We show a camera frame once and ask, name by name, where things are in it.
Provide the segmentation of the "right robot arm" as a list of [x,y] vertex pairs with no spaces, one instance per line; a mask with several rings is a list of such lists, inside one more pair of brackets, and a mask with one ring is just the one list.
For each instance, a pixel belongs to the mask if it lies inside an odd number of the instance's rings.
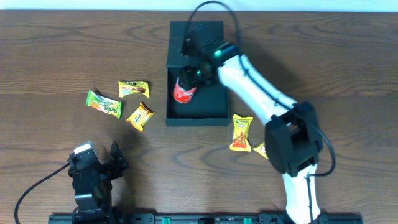
[[324,139],[315,108],[279,91],[230,42],[200,45],[186,40],[180,53],[188,58],[188,66],[180,71],[181,87],[191,90],[216,79],[259,118],[268,160],[284,180],[288,216],[294,223],[314,221],[320,209],[313,179]]

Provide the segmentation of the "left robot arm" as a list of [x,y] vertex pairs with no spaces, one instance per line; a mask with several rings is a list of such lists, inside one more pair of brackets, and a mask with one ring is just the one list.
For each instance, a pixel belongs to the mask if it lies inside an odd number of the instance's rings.
[[129,168],[116,141],[110,149],[111,159],[100,163],[98,151],[91,141],[69,155],[68,175],[73,179],[77,208],[72,212],[72,223],[127,223],[124,212],[112,206],[112,181],[123,176]]

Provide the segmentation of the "red Pringles can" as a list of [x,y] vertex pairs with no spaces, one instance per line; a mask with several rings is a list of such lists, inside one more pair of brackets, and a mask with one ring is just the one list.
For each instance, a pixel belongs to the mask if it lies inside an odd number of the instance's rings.
[[174,86],[174,90],[173,90],[173,97],[175,99],[175,101],[179,102],[179,103],[189,103],[191,101],[191,99],[193,98],[195,92],[197,90],[197,87],[194,87],[190,90],[185,90],[184,88],[182,88],[179,84],[179,78],[176,81],[176,84]]

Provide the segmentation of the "orange Le-mond biscuit packet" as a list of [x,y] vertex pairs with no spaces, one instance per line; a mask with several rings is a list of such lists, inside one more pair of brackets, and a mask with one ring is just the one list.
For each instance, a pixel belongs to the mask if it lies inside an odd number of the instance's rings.
[[151,117],[153,117],[154,114],[154,111],[141,102],[137,110],[135,110],[133,114],[128,117],[126,122],[130,123],[138,131],[143,132],[144,125],[148,122],[148,120],[151,119]]

